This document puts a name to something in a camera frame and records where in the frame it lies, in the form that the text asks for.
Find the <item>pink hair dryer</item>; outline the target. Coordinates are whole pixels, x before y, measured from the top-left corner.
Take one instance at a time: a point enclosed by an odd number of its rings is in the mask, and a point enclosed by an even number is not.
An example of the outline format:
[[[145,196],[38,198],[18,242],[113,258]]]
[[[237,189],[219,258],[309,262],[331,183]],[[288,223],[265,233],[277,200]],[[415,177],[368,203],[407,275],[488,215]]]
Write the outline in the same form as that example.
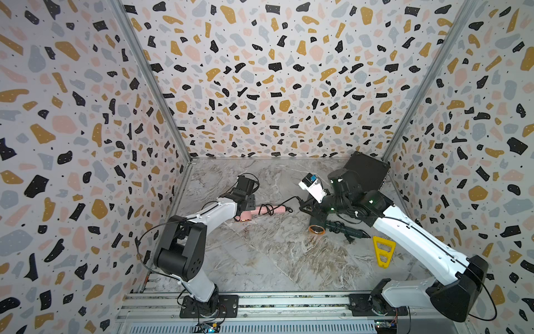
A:
[[[254,208],[253,210],[248,210],[240,213],[235,216],[235,221],[251,221],[255,216],[272,216],[274,214],[283,214],[283,213],[292,213],[292,208],[287,207],[286,205],[272,206],[272,205],[261,205]]]

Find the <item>green hair dryer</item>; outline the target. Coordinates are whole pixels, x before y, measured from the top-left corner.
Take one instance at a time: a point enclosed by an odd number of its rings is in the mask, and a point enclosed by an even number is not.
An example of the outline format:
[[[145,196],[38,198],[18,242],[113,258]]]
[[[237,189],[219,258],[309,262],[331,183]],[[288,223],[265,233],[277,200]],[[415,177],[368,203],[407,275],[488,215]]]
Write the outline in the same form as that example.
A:
[[[324,221],[314,217],[310,219],[308,231],[315,235],[325,235],[326,232],[342,234],[345,236],[349,244],[352,244],[356,239],[371,238],[371,235],[369,235],[367,232],[361,229],[348,227],[344,222],[328,220]]]

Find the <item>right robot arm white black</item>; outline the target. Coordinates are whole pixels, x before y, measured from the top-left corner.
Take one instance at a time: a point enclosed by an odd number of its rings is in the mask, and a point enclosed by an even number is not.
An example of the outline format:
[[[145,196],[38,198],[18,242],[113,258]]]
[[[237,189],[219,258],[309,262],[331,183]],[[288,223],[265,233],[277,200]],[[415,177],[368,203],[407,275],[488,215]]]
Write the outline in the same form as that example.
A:
[[[356,172],[342,168],[328,178],[332,191],[311,173],[300,181],[300,188],[310,195],[300,211],[322,220],[330,214],[356,219],[386,235],[432,274],[418,281],[381,280],[370,293],[372,312],[387,315],[394,308],[433,308],[449,320],[464,322],[485,290],[488,263],[447,246],[378,190],[364,191]]]

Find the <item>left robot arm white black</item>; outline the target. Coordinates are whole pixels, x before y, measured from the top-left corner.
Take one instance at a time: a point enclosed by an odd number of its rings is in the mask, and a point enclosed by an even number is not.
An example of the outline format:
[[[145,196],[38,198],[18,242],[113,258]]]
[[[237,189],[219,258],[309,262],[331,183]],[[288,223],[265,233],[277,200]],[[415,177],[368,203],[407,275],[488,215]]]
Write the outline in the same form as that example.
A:
[[[218,286],[203,269],[208,234],[250,209],[254,200],[254,191],[233,188],[195,214],[173,216],[165,225],[153,263],[189,293],[182,304],[193,317],[222,315]]]

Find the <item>black case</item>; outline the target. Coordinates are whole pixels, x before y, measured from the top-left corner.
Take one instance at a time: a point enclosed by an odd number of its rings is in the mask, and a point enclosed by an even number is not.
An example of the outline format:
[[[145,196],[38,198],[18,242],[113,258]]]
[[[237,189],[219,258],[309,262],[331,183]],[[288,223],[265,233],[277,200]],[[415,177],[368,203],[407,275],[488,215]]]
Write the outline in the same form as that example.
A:
[[[363,192],[368,192],[381,188],[391,165],[364,153],[354,152],[343,167],[355,172]]]

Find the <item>yellow triangular plastic piece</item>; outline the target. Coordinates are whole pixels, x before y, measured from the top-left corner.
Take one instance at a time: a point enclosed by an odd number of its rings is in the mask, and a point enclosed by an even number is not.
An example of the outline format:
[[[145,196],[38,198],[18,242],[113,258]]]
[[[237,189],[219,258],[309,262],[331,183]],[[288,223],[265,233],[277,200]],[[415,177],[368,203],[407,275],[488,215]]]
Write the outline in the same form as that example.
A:
[[[387,269],[390,266],[394,256],[396,242],[377,236],[373,236],[372,240],[378,266],[380,268]]]

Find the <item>green circuit board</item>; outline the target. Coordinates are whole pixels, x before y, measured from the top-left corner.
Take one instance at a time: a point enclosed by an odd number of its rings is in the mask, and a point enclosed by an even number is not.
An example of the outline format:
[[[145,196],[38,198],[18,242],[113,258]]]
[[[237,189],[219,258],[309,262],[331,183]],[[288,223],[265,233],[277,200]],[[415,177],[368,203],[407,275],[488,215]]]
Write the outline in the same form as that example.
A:
[[[197,324],[195,333],[220,333],[221,325],[218,322],[200,322]]]

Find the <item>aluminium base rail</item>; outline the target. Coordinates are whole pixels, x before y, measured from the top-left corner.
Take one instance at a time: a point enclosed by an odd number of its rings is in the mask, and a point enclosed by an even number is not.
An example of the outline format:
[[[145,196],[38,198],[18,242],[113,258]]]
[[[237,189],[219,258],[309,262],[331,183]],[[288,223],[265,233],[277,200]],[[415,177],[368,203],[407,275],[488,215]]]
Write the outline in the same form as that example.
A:
[[[405,308],[375,315],[365,292],[224,292],[221,316],[193,317],[184,294],[129,294],[115,333],[195,333],[218,322],[220,333],[475,333],[435,310]]]

